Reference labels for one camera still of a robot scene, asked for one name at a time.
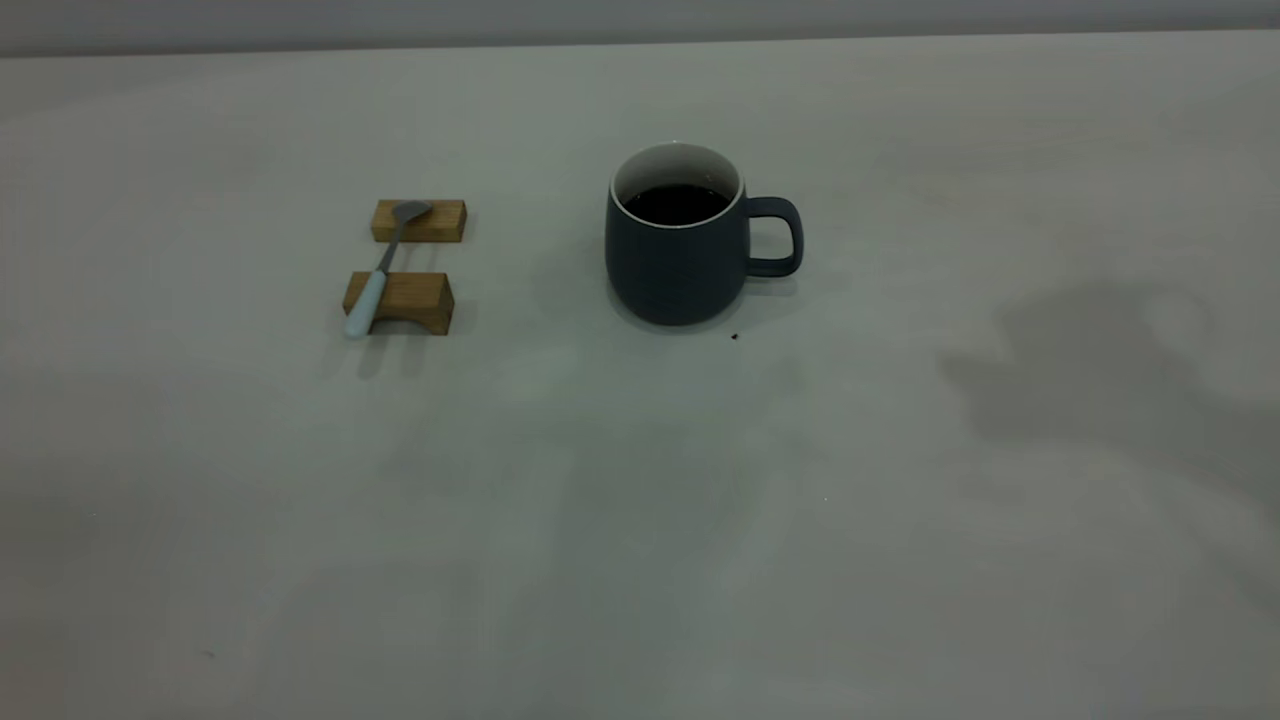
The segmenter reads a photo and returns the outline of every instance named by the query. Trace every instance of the ceramic mug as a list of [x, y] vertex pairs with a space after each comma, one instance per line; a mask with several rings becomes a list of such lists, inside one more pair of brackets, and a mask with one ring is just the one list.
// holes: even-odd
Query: ceramic mug
[[[728, 200], [718, 214], [689, 224], [660, 224], [627, 209], [646, 191], [696, 186]], [[782, 218], [791, 228], [788, 258], [751, 258], [751, 218]], [[664, 142], [632, 155], [609, 183], [604, 260], [618, 299], [659, 325], [713, 318], [742, 291], [748, 277], [781, 278], [804, 258], [800, 213], [781, 197], [748, 197], [742, 174], [719, 152]]]

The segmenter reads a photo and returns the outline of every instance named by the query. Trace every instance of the spoon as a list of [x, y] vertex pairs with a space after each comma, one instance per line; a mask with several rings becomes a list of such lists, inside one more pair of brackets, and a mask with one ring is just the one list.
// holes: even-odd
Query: spoon
[[356, 300], [351, 314], [347, 315], [343, 333], [351, 340], [369, 334], [369, 325], [374, 323], [374, 311], [378, 310], [378, 301], [383, 299], [383, 288], [387, 287], [387, 270], [392, 266], [392, 258], [396, 256], [396, 247], [399, 245], [399, 236], [404, 232], [404, 223], [430, 211], [431, 204], [419, 200], [408, 200], [392, 209], [392, 217], [396, 218], [396, 234], [392, 236], [392, 243], [383, 254], [383, 261], [378, 264], [378, 269], [369, 273], [365, 290], [360, 292], [360, 299]]

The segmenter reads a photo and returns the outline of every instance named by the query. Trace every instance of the white table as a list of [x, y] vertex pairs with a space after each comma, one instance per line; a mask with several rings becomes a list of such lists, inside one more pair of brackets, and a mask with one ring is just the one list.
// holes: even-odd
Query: white table
[[[1277, 67], [1275, 32], [0, 61], [0, 716], [1275, 717]], [[809, 240], [684, 333], [600, 241], [667, 138]], [[453, 332], [348, 342], [404, 196], [471, 208], [396, 261]]]

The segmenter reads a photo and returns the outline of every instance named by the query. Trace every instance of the gray wall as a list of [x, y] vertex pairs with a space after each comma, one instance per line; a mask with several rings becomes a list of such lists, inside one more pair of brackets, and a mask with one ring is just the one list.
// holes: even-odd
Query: gray wall
[[1275, 27], [1280, 0], [6, 0], [0, 54]]

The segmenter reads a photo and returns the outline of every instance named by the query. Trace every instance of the black coffee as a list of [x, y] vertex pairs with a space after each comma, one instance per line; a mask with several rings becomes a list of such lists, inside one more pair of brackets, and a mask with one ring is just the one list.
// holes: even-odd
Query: black coffee
[[622, 204], [627, 213], [658, 225], [691, 225], [728, 208], [728, 197], [696, 184], [663, 184]]

